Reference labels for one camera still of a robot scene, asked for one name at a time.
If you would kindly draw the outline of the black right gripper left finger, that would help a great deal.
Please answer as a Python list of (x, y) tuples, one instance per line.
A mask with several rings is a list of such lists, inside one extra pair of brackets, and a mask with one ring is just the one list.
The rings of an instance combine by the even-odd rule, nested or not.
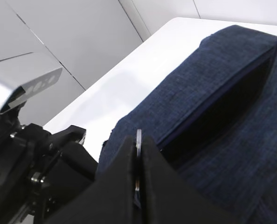
[(136, 224), (134, 138), (126, 136), (110, 166), (48, 224)]

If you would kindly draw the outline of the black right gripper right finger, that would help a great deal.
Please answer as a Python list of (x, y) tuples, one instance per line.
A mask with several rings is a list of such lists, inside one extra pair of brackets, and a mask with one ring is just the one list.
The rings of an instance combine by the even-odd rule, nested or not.
[(250, 224), (264, 193), (266, 156), (253, 143), (183, 138), (141, 146), (144, 220), (151, 224)]

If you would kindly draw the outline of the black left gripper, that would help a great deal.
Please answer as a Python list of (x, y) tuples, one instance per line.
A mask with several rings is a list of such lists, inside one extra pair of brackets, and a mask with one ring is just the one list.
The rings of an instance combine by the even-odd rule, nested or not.
[(83, 147), (86, 130), (69, 126), (55, 134), (22, 126), (18, 109), (0, 114), (0, 224), (28, 215), (48, 219), (48, 203), (68, 204), (95, 179), (97, 162)]

